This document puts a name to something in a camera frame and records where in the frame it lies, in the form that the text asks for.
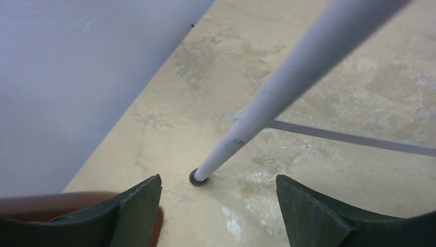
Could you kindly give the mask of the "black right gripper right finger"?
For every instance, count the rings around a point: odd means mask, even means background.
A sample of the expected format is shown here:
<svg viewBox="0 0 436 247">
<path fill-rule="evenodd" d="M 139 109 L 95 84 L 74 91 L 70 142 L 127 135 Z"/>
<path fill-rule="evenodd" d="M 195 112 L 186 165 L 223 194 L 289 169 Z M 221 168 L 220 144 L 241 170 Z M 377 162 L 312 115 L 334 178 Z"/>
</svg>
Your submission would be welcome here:
<svg viewBox="0 0 436 247">
<path fill-rule="evenodd" d="M 367 211 L 276 176 L 290 246 L 435 246 L 435 212 L 398 218 Z"/>
</svg>

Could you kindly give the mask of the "lilac perforated music stand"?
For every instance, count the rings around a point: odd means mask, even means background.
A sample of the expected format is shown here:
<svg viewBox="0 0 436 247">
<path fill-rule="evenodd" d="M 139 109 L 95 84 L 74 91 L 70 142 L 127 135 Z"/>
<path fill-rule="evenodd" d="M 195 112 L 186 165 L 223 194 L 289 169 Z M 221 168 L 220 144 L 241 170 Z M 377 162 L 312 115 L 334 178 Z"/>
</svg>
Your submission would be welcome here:
<svg viewBox="0 0 436 247">
<path fill-rule="evenodd" d="M 386 150 L 435 156 L 433 147 L 277 120 L 284 110 L 407 4 L 407 1 L 384 0 L 333 1 L 215 149 L 190 173 L 190 183 L 194 186 L 204 185 L 213 172 L 265 128 Z"/>
</svg>

